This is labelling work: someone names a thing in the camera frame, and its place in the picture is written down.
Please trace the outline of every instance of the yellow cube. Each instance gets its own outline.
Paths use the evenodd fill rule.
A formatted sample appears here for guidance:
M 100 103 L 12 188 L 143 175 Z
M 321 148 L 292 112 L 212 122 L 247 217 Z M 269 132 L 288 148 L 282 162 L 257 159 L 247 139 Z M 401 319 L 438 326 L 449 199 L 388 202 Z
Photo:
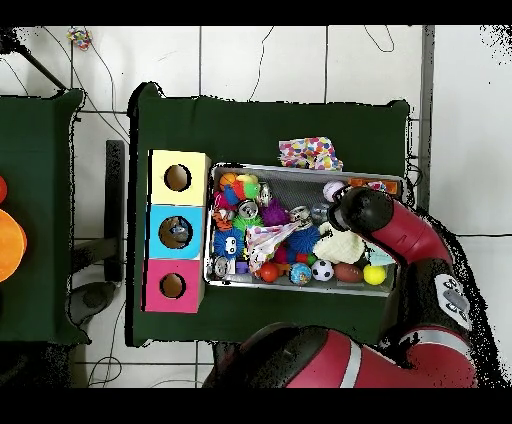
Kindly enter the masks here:
M 169 150 L 152 150 L 149 155 L 152 204 L 206 206 L 208 156 Z

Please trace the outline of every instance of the metal tray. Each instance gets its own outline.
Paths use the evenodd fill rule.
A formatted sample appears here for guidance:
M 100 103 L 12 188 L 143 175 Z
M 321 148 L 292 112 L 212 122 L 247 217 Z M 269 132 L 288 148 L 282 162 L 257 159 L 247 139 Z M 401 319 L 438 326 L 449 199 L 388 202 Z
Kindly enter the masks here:
M 262 165 L 238 165 L 228 163 L 217 163 L 210 170 L 208 184 L 208 198 L 213 199 L 213 193 L 219 190 L 219 180 L 227 172 L 238 174 L 248 173 L 258 177 L 260 182 L 266 182 L 274 197 L 277 197 L 281 204 L 288 210 L 297 206 L 311 207 L 315 203 L 325 202 L 322 189 L 328 181 L 340 180 L 348 183 L 350 178 L 375 178 L 396 181 L 398 185 L 397 197 L 405 201 L 407 197 L 407 186 L 405 180 L 392 175 L 359 174 L 351 172 L 319 171 L 310 169 L 285 168 Z M 279 277 L 273 284 L 267 284 L 251 274 L 237 274 L 236 277 L 226 276 L 229 279 L 219 280 L 212 272 L 215 255 L 212 250 L 213 231 L 215 223 L 212 219 L 213 204 L 210 204 L 207 214 L 205 251 L 204 251 L 204 279 L 208 284 L 223 287 L 247 287 L 267 290 L 292 290 L 302 292 L 336 293 L 364 296 L 388 296 L 391 291 L 396 265 L 389 265 L 386 268 L 386 280 L 378 285 L 371 286 L 366 283 L 344 283 L 333 277 L 331 280 L 322 282 L 312 279 L 304 286 L 292 284 L 286 276 Z

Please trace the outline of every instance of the soccer ball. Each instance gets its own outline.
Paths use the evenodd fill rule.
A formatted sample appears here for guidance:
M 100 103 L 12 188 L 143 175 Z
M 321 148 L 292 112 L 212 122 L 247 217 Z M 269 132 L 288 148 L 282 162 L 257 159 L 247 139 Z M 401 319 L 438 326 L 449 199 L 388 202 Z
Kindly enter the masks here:
M 311 267 L 313 278 L 318 281 L 328 281 L 334 275 L 334 269 L 329 261 L 319 259 Z

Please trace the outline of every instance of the dark green table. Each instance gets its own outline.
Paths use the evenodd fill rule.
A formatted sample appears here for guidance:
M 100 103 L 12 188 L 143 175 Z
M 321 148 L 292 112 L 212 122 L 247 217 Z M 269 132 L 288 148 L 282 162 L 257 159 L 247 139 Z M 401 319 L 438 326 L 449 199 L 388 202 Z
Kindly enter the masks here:
M 238 103 L 162 98 L 154 83 L 130 99 L 126 339 L 242 341 L 277 321 L 319 324 L 375 343 L 385 298 L 207 286 L 197 314 L 142 312 L 140 294 L 149 149 L 197 151 L 212 162 L 280 165 L 278 141 L 325 136 L 344 171 L 403 176 L 409 105 Z
M 0 96 L 0 208 L 24 228 L 27 251 L 0 283 L 0 340 L 87 343 L 66 316 L 71 278 L 70 122 L 83 92 L 51 99 Z

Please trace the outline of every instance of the round hole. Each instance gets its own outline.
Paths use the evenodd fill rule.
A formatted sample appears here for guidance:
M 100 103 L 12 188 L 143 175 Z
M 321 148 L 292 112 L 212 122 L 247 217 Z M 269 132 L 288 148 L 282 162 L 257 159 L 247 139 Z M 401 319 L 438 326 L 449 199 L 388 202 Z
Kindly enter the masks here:
M 177 299 L 185 293 L 185 279 L 179 274 L 167 274 L 160 280 L 160 291 L 165 297 Z
M 192 240 L 192 226 L 182 216 L 171 216 L 160 224 L 158 237 L 169 249 L 183 249 Z
M 164 175 L 165 185 L 172 191 L 184 191 L 190 187 L 192 176 L 186 166 L 172 165 Z

